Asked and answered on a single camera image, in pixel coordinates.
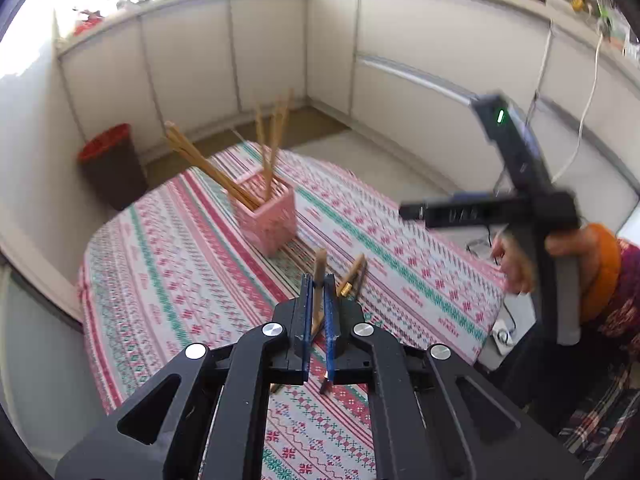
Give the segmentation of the person's right hand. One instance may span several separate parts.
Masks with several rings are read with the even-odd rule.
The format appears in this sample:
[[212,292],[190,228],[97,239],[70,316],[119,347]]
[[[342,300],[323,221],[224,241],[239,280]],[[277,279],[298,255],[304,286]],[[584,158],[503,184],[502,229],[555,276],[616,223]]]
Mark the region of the person's right hand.
[[[546,239],[546,249],[552,257],[577,259],[580,289],[584,292],[599,267],[598,240],[593,232],[583,228],[552,233]],[[500,270],[506,276],[507,292],[521,295],[535,289],[534,265],[513,236],[501,234],[492,246],[491,255],[500,260]]]

